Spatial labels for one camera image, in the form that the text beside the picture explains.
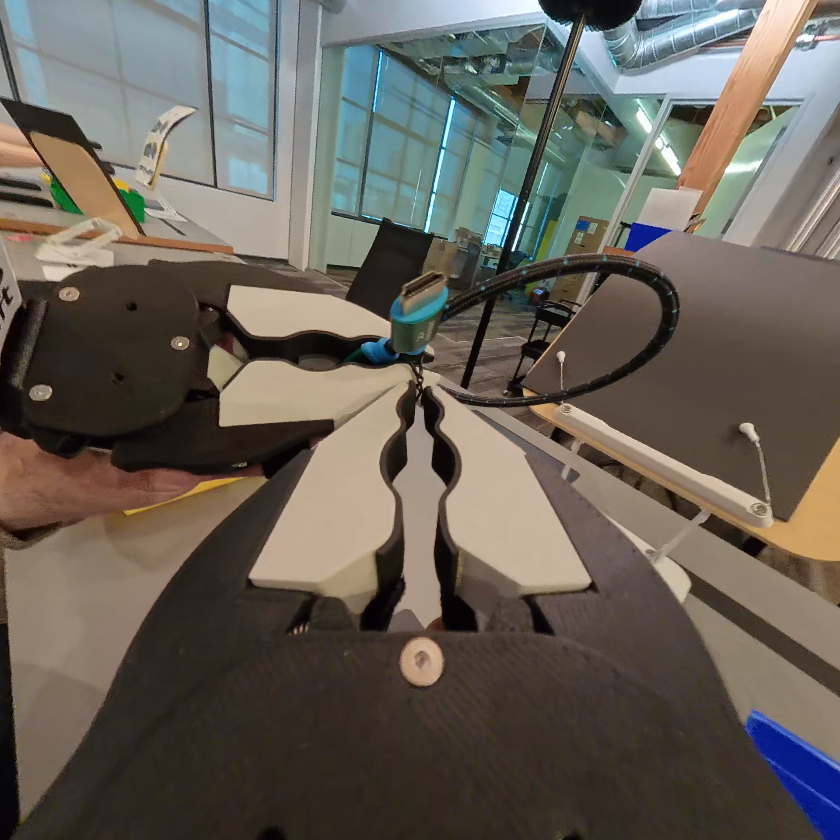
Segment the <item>green plastic bin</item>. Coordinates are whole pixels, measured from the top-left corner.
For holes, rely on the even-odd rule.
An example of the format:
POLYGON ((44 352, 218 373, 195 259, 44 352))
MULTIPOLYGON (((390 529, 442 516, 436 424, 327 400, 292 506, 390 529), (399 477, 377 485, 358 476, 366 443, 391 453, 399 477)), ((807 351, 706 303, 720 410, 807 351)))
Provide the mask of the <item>green plastic bin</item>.
MULTIPOLYGON (((57 206, 71 214, 81 214, 79 206, 69 197, 64 187, 50 175, 45 176, 45 182, 49 186, 50 193, 57 206)), ((124 202, 126 203, 133 218, 140 224, 145 221, 145 200, 144 197, 132 189, 128 183, 120 178, 114 178, 113 183, 117 186, 124 202)))

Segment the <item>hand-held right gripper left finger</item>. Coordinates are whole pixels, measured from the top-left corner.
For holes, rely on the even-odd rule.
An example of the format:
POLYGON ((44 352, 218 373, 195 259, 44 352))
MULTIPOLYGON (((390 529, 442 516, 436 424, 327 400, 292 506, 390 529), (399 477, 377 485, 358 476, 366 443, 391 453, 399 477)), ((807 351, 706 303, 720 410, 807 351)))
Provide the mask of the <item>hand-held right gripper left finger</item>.
POLYGON ((313 450, 249 573, 254 586, 381 594, 403 577, 402 503, 414 389, 394 387, 313 450))

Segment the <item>black pole with round base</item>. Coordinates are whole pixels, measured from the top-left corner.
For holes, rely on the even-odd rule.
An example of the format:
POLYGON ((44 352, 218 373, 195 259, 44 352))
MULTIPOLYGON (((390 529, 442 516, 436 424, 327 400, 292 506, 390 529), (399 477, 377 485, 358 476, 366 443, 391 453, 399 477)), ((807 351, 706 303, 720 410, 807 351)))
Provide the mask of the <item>black pole with round base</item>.
POLYGON ((500 259, 497 266, 497 276, 504 274, 511 263, 511 255, 517 242, 518 231, 523 219, 525 207, 530 200, 532 188, 546 151, 553 123, 557 116, 564 88, 571 74, 574 57, 586 28, 606 30, 615 28, 630 20, 641 6, 633 1, 540 1, 539 5, 546 16, 556 23, 570 23, 571 30, 563 48, 559 68, 548 103, 546 105, 539 126, 536 140, 525 171, 521 189, 507 235, 504 239, 500 259))

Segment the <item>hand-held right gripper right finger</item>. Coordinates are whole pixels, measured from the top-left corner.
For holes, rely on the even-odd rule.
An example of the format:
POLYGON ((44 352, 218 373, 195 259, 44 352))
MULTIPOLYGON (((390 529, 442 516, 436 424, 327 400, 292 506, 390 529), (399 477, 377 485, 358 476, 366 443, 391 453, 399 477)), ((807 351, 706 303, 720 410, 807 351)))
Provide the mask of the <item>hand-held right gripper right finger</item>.
POLYGON ((439 386, 423 393, 444 483, 434 562, 442 595, 545 595, 592 578, 523 450, 439 386))

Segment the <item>black office chair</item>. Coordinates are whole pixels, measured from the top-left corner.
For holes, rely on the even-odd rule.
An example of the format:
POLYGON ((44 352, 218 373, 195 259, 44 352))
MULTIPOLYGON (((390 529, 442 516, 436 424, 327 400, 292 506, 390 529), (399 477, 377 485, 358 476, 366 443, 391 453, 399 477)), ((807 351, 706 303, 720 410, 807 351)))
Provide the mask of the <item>black office chair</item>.
POLYGON ((403 286, 422 274, 433 241, 433 234, 382 219, 346 301, 389 319, 403 286))

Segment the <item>wooden ceiling beam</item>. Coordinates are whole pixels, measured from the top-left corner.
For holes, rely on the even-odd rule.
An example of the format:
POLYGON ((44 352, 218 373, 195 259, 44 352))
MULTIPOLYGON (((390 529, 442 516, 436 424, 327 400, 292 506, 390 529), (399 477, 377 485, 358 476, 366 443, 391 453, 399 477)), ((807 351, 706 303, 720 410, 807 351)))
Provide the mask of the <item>wooden ceiling beam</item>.
POLYGON ((679 177, 700 217, 746 137, 817 1, 767 1, 679 177))

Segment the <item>silver ventilation ducts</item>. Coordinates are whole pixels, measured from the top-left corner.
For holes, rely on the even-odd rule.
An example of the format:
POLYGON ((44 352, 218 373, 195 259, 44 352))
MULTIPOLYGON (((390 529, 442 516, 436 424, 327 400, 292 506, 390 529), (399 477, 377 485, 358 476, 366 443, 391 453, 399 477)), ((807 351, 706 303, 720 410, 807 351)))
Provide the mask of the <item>silver ventilation ducts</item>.
POLYGON ((748 36, 764 1, 645 1, 626 23, 603 31, 616 67, 641 70, 693 50, 748 36))

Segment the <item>black metal cart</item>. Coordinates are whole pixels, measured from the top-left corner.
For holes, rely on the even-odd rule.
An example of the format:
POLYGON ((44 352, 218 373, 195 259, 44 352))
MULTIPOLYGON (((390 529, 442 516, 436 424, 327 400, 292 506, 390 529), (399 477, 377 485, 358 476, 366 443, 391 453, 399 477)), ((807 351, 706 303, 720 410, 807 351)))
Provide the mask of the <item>black metal cart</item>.
POLYGON ((550 347, 552 330, 561 332, 580 308, 581 304, 565 299, 546 300, 538 305, 528 338, 520 349, 519 363, 511 380, 513 384, 522 382, 525 360, 536 362, 550 347))

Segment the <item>wooden board with black surface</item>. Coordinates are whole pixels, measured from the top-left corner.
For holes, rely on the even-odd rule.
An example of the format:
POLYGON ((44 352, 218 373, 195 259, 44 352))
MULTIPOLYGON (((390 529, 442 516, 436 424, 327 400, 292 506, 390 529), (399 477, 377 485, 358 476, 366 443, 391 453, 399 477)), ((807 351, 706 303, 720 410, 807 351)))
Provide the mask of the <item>wooden board with black surface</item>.
POLYGON ((116 225, 123 237, 144 236, 141 222, 69 114, 9 98, 2 98, 2 104, 47 171, 83 215, 116 225))
MULTIPOLYGON (((837 562, 838 260, 680 233, 637 258, 677 288, 673 337, 625 380, 567 403, 762 501, 756 448, 738 430, 753 424, 773 524, 754 527, 715 507, 711 514, 786 552, 837 562)), ((601 452, 620 462, 615 450, 601 452)), ((699 506, 656 472, 623 465, 699 506)))

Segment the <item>person's left hand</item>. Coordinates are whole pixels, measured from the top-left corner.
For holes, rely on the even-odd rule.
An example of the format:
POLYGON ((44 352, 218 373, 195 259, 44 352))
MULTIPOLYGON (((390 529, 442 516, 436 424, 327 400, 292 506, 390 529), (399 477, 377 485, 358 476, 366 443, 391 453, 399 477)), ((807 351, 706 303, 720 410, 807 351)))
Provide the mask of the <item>person's left hand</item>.
POLYGON ((201 482, 172 469, 128 473, 97 451, 61 458, 32 441, 1 436, 1 524, 11 533, 147 508, 178 498, 201 482))

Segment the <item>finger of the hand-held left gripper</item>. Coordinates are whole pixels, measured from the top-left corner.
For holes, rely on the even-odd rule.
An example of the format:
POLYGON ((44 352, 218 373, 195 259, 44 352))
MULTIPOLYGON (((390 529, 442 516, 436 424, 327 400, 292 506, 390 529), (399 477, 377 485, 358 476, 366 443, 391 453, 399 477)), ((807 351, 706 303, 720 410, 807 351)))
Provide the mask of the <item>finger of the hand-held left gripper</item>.
POLYGON ((231 286, 227 319, 253 356, 346 358, 391 336, 391 324, 351 302, 318 293, 231 286))
POLYGON ((343 364, 309 371, 284 360, 253 360, 218 397, 220 427, 331 421, 340 427, 396 386, 414 383, 407 364, 343 364))

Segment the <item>blue plastic bin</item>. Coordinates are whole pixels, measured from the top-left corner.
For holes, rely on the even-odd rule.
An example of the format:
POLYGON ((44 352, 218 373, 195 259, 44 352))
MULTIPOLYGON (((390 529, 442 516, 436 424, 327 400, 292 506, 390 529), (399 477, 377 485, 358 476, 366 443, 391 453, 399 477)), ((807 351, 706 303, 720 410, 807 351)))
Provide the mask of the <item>blue plastic bin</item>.
POLYGON ((838 762, 758 710, 750 712, 745 728, 821 837, 838 839, 838 762))
POLYGON ((655 242, 655 240, 672 232, 672 228, 634 222, 628 229, 623 249, 634 254, 640 249, 655 242))

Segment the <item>braided hdmi cable green plug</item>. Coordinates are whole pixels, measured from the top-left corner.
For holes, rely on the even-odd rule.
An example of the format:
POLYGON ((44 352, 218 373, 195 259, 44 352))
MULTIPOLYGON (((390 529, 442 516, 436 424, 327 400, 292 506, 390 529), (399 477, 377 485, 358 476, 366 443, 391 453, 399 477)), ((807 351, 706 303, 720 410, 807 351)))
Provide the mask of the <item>braided hdmi cable green plug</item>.
POLYGON ((582 272, 600 272, 608 276, 629 278, 655 293, 660 306, 658 326, 653 338, 629 362, 582 385, 534 396, 478 397, 445 386, 441 389, 459 403, 490 408, 559 405, 572 398, 598 392, 627 378, 658 355, 671 341, 679 320, 679 294, 672 281, 655 266, 633 256, 582 254, 548 259, 525 268, 504 271, 456 297, 450 296, 448 282, 443 274, 428 271, 407 282, 400 295, 393 300, 388 316, 391 324, 390 338, 364 344, 347 361, 367 361, 375 365, 405 361, 420 381, 422 352, 441 323, 495 298, 503 291, 524 287, 531 280, 565 277, 582 272))

